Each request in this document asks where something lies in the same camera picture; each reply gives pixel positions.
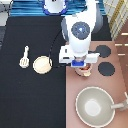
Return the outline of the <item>robot base blue white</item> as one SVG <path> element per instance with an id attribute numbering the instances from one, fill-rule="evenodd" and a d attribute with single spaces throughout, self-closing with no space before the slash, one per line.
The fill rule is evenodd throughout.
<path id="1" fill-rule="evenodd" d="M 46 15 L 61 15 L 67 11 L 67 0 L 43 0 L 42 8 Z"/>

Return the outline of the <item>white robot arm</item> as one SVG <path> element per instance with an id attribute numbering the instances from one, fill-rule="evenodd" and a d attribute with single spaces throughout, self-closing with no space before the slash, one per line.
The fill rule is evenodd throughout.
<path id="1" fill-rule="evenodd" d="M 96 0 L 86 0 L 87 10 L 62 19 L 62 35 L 67 45 L 60 48 L 59 62 L 85 67 L 98 61 L 99 53 L 90 53 L 91 33 L 96 24 Z"/>

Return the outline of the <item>white gripper blue base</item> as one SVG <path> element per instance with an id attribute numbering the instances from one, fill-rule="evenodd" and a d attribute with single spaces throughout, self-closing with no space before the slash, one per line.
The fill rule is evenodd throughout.
<path id="1" fill-rule="evenodd" d="M 98 57 L 98 53 L 75 53 L 69 45 L 62 46 L 59 52 L 59 62 L 62 64 L 70 64 L 73 68 L 81 68 L 87 64 L 96 63 Z"/>

